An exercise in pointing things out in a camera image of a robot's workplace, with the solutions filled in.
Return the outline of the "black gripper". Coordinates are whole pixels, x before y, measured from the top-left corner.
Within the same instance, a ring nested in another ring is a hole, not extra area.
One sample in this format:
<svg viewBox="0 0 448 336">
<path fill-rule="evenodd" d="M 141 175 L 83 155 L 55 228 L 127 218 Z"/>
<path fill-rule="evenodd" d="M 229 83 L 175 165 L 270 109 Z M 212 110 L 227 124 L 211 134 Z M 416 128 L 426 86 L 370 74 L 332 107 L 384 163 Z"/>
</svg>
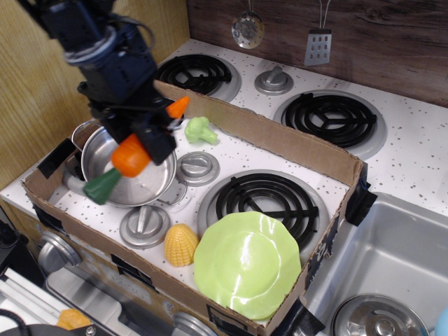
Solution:
<svg viewBox="0 0 448 336">
<path fill-rule="evenodd" d="M 157 65 L 136 25 L 108 26 L 103 41 L 64 58 L 83 74 L 78 91 L 115 140 L 136 134 L 155 165 L 175 151 L 172 130 L 182 123 L 184 98 L 167 105 L 154 88 Z"/>
</svg>

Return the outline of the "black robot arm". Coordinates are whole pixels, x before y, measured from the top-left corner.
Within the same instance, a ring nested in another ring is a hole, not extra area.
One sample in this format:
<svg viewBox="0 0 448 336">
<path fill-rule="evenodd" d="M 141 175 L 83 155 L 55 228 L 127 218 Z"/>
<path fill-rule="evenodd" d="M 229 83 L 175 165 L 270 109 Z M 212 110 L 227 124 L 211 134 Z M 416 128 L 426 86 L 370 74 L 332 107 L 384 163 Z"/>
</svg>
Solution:
<svg viewBox="0 0 448 336">
<path fill-rule="evenodd" d="M 139 28 L 113 13 L 112 1 L 21 1 L 21 7 L 59 42 L 65 62 L 84 80 L 78 92 L 92 116 L 122 143 L 134 134 L 156 165 L 175 150 L 166 108 L 171 100 L 154 86 L 158 66 Z"/>
</svg>

